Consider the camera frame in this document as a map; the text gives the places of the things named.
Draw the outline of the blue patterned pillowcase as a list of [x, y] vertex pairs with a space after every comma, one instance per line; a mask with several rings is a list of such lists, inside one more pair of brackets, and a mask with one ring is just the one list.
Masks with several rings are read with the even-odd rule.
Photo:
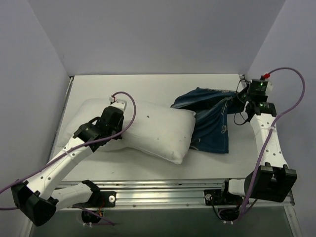
[[195, 112], [195, 126], [190, 148], [197, 151], [229, 152], [228, 114], [238, 112], [233, 102], [235, 91], [196, 88], [175, 99], [174, 109]]

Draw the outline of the white pillow insert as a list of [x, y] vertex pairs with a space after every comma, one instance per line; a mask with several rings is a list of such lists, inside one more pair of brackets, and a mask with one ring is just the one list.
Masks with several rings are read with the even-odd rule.
[[102, 152], [133, 148], [151, 156], [181, 164], [188, 153], [195, 127], [196, 114], [190, 110], [174, 109], [146, 101], [127, 104], [123, 127], [132, 125], [121, 139], [111, 140], [99, 148]]

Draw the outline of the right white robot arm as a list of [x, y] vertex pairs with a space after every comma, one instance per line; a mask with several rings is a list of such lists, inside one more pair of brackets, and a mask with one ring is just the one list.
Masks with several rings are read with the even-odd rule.
[[252, 79], [237, 94], [240, 108], [247, 114], [258, 151], [258, 161], [244, 179], [227, 179], [219, 192], [223, 203], [232, 203], [237, 196], [273, 202], [283, 202], [297, 180], [297, 173], [290, 169], [281, 151], [273, 103], [267, 101], [268, 81]]

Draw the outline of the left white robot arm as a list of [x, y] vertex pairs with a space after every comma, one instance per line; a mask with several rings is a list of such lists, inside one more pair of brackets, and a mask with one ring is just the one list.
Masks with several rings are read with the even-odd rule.
[[11, 187], [14, 203], [36, 226], [48, 222], [56, 211], [79, 204], [94, 207], [102, 202], [101, 191], [90, 180], [57, 189], [60, 182], [82, 160], [107, 143], [107, 137], [122, 130], [125, 102], [114, 102], [101, 116], [79, 126], [52, 165]]

